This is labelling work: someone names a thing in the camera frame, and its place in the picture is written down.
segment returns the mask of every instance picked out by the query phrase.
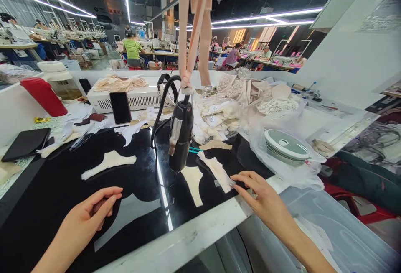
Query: red thermos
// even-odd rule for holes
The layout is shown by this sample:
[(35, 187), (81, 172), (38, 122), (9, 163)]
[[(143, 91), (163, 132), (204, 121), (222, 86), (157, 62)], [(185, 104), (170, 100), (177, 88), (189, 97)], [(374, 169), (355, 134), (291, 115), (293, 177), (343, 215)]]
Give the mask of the red thermos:
[(63, 116), (67, 109), (51, 88), (51, 85), (41, 78), (26, 78), (21, 80), (30, 95), (47, 111), (50, 116)]

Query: smartphone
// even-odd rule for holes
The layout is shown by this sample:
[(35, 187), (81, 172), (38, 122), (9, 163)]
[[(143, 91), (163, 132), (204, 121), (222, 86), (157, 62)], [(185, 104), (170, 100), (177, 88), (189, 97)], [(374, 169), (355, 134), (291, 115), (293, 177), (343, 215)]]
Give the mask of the smartphone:
[(131, 110), (129, 109), (128, 97), (126, 92), (111, 92), (110, 101), (116, 124), (131, 121)]

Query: green shirt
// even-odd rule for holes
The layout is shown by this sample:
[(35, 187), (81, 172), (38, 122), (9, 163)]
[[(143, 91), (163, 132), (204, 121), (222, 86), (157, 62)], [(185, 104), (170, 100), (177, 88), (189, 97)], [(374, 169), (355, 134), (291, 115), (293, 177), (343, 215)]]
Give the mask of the green shirt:
[(138, 41), (135, 40), (124, 40), (124, 46), (127, 50), (127, 58), (129, 59), (139, 59), (139, 51), (142, 49), (142, 46)]

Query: handheld steam iron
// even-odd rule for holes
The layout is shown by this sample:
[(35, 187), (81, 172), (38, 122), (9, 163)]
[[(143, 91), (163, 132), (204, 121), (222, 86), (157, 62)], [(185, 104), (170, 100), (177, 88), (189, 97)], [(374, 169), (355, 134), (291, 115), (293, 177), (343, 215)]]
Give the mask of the handheld steam iron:
[[(179, 75), (174, 75), (167, 80), (164, 87), (163, 96), (160, 103), (159, 112), (157, 114), (154, 128), (152, 129), (152, 135), (150, 138), (150, 144), (152, 148), (155, 136), (160, 128), (168, 122), (166, 120), (159, 127), (160, 116), (163, 112), (166, 96), (170, 86), (174, 81), (181, 81)], [(175, 103), (173, 116), (170, 120), (170, 140), (169, 140), (169, 165), (170, 168), (175, 172), (180, 172), (187, 162), (187, 156), (189, 153), (189, 147), (191, 144), (192, 128), (193, 128), (193, 109), (192, 104), (189, 102), (190, 94), (184, 96), (184, 100)]]

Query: wall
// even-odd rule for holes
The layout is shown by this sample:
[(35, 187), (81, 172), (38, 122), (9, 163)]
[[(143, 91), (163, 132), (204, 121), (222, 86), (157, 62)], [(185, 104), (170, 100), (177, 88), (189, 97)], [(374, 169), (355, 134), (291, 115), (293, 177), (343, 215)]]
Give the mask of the wall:
[(356, 32), (383, 0), (355, 0), (299, 71), (326, 98), (365, 109), (401, 79), (400, 32)]

